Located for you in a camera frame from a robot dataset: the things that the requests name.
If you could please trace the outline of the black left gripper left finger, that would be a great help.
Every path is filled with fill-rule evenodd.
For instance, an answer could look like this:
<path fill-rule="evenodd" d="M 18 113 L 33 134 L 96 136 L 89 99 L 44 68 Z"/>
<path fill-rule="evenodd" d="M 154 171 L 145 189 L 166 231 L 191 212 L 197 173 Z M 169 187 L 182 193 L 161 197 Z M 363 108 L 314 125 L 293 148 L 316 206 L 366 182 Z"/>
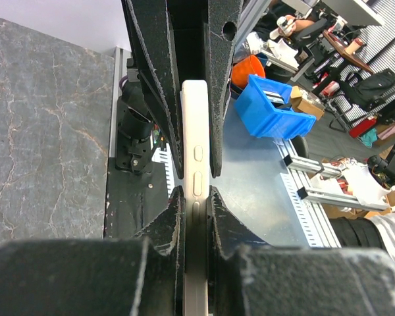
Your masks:
<path fill-rule="evenodd" d="M 0 315 L 181 315 L 184 193 L 133 237 L 0 248 Z"/>

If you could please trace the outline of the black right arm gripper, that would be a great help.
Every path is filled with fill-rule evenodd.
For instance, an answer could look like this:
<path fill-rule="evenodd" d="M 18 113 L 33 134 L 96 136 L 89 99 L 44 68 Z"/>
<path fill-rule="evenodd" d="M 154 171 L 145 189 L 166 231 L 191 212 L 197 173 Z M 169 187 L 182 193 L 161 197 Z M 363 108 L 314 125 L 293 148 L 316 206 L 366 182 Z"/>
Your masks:
<path fill-rule="evenodd" d="M 145 103 L 171 147 L 177 176 L 184 177 L 179 81 L 185 80 L 207 81 L 211 174 L 220 176 L 224 114 L 243 2 L 121 3 Z"/>

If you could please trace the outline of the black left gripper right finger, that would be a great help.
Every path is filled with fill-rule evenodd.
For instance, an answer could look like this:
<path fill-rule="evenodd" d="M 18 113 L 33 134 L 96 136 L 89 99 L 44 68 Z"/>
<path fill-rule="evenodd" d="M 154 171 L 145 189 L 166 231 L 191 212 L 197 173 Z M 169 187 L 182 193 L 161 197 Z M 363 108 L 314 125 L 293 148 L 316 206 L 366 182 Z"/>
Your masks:
<path fill-rule="evenodd" d="M 214 315 L 395 315 L 395 263 L 375 248 L 285 248 L 230 212 L 216 187 L 209 310 Z"/>

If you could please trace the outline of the beige case phone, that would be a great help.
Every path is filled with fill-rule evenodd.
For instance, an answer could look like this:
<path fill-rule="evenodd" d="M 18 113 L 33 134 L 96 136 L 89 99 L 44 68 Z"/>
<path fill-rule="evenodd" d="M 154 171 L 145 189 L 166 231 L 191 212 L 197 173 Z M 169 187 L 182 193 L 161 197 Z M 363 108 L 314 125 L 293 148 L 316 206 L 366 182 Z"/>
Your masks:
<path fill-rule="evenodd" d="M 207 198 L 210 185 L 207 82 L 186 80 L 181 89 L 184 140 L 185 315 L 208 315 Z"/>

